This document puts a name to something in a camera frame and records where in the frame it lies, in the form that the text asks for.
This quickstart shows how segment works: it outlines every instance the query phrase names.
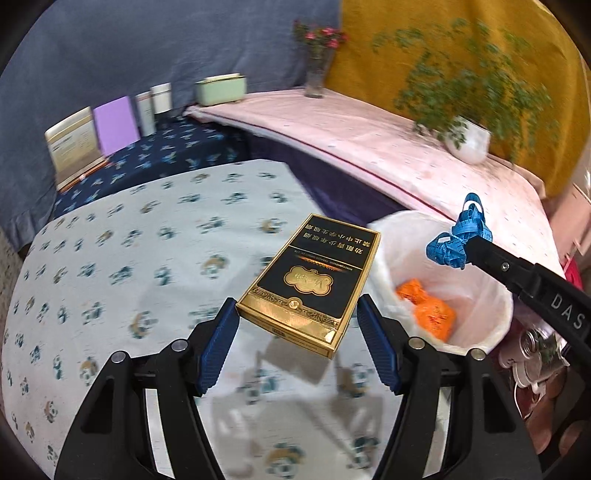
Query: yellow fabric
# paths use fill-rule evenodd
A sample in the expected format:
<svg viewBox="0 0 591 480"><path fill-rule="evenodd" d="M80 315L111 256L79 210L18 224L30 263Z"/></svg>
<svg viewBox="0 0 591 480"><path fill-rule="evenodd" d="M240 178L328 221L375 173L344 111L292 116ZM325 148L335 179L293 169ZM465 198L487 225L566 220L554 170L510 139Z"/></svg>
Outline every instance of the yellow fabric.
<svg viewBox="0 0 591 480"><path fill-rule="evenodd" d="M343 0L343 30L350 42L335 56L326 86L344 95L400 114L394 98L405 86L415 62L412 55L393 45L372 50L377 33L428 24L449 26L456 18L472 24L483 21L500 47L505 40L499 29L524 37L532 50L525 57L522 74L534 85L543 83L552 97L550 119L560 123L560 140L553 144L540 135L533 155L517 163L542 178L549 196L561 192L575 168L589 136L590 120L579 52L560 23L537 0ZM491 152L506 158L502 148Z"/></svg>

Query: purple card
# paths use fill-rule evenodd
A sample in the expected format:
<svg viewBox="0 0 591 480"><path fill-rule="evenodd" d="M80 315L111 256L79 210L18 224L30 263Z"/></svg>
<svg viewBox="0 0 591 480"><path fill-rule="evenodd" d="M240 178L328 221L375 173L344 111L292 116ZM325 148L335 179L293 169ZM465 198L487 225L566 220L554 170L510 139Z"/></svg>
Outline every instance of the purple card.
<svg viewBox="0 0 591 480"><path fill-rule="evenodd" d="M122 97L93 110L96 135L103 155L111 155L139 140L129 97Z"/></svg>

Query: blue gripper pad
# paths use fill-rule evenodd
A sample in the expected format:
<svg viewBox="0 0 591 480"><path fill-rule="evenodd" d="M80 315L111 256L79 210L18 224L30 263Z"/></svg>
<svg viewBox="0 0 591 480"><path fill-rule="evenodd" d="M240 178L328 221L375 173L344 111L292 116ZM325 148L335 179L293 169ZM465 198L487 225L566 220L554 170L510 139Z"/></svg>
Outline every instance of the blue gripper pad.
<svg viewBox="0 0 591 480"><path fill-rule="evenodd" d="M377 309L370 303L370 297L362 296L357 302L357 321L368 346L379 379L393 392L400 388L398 361L394 348L380 325Z"/></svg>
<svg viewBox="0 0 591 480"><path fill-rule="evenodd" d="M200 359L196 387L202 394L216 384L238 330L240 315L236 311L236 300L227 299L217 313L216 320L219 323Z"/></svg>

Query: gold cigarette pack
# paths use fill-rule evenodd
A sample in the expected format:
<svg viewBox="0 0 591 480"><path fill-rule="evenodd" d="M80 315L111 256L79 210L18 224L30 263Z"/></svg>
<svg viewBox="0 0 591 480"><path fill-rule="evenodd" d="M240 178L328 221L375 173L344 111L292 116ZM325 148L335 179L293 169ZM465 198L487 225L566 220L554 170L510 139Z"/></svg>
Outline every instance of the gold cigarette pack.
<svg viewBox="0 0 591 480"><path fill-rule="evenodd" d="M310 215L238 301L252 323L333 358L379 245L380 234Z"/></svg>

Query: gray curtain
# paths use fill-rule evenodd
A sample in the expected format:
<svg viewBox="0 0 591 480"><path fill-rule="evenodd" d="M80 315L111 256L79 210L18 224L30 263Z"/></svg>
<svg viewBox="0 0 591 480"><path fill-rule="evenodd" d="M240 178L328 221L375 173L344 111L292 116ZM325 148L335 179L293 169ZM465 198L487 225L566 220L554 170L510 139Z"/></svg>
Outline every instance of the gray curtain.
<svg viewBox="0 0 591 480"><path fill-rule="evenodd" d="M172 82L240 72L250 92L301 84L293 21L337 26L339 0L57 0L0 77L0 226L16 250L51 215L54 170L44 132L63 118Z"/></svg>

